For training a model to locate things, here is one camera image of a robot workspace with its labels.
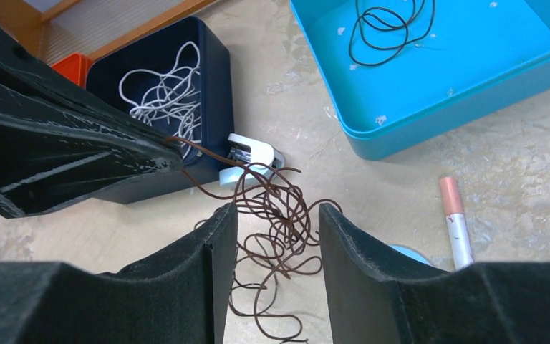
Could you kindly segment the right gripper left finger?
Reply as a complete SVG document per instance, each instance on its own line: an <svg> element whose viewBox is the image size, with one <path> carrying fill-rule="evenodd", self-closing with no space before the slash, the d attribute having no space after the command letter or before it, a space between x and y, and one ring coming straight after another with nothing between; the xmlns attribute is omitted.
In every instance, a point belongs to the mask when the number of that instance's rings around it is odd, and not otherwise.
<svg viewBox="0 0 550 344"><path fill-rule="evenodd" d="M237 233L226 204L116 273L0 262L0 343L222 343Z"/></svg>

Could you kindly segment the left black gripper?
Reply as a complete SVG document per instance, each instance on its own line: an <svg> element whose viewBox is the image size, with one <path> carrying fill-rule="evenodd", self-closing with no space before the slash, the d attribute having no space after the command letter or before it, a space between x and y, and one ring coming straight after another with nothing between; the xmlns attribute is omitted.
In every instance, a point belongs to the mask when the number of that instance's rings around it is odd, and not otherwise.
<svg viewBox="0 0 550 344"><path fill-rule="evenodd" d="M0 215L48 214L182 165L164 133L76 86L0 28Z"/></svg>

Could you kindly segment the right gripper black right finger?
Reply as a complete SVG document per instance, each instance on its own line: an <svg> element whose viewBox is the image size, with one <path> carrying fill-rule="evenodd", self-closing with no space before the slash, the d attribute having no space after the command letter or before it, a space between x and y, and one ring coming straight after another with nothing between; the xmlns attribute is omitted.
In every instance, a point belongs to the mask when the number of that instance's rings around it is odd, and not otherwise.
<svg viewBox="0 0 550 344"><path fill-rule="evenodd" d="M431 267L329 204L319 234L335 343L550 343L550 262Z"/></svg>

